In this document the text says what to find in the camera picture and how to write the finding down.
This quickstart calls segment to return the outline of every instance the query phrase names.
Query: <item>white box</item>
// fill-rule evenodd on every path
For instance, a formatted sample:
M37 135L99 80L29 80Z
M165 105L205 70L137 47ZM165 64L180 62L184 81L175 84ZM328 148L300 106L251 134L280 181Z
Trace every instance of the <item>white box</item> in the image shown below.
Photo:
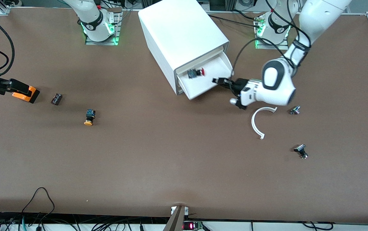
M230 78L229 41L196 0L162 0L138 12L147 45L175 94L193 99ZM188 78L187 70L205 76Z

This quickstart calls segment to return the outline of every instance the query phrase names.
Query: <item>white curved plastic piece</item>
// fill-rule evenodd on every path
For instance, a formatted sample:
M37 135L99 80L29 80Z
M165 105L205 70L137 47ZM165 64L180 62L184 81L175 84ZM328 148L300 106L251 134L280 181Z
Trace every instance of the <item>white curved plastic piece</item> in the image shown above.
M277 110L278 107L272 108L272 107L261 107L259 108L252 116L251 119L251 124L252 124L252 128L254 129L254 131L261 136L261 139L263 139L263 137L265 136L264 133L260 132L260 130L258 130L257 126L255 125L255 116L259 111L270 111L272 113L274 113Z

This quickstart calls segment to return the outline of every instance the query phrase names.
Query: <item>brown table surface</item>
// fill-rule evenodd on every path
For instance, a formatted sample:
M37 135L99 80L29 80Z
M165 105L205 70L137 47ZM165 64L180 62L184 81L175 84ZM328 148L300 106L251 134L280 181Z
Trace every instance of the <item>brown table surface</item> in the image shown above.
M218 87L192 101L175 96L137 12L113 47L84 45L76 21L71 9L46 8L0 19L16 51L4 77L41 91L35 104L0 95L0 211L21 211L43 186L59 213L168 216L182 203L198 218L368 222L365 16L341 16L316 41L294 77L290 107L301 114L260 112L264 140L251 116L268 104L239 110ZM233 61L252 30L215 21ZM1 32L0 50L10 50ZM278 56L250 46L235 77L260 79ZM58 107L55 93L64 95ZM93 127L83 125L88 108L97 111ZM292 151L301 143L306 160ZM40 192L27 211L50 209Z

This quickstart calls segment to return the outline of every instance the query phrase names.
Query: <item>open drawer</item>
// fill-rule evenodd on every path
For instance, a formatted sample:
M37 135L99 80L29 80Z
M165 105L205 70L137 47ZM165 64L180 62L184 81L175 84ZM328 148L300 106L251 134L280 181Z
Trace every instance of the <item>open drawer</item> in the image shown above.
M187 71L190 69L201 69L205 71L204 76L190 79ZM223 47L219 47L203 57L177 68L176 77L182 91L189 99L193 99L216 86L212 79L230 78L232 66L224 53Z

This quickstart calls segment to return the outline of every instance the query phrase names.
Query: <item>capacitor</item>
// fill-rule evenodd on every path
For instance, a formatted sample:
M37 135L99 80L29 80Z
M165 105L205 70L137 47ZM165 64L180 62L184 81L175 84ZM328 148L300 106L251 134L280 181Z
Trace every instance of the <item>capacitor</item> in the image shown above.
M62 94L57 93L55 97L51 100L51 104L58 106L62 97L63 97Z

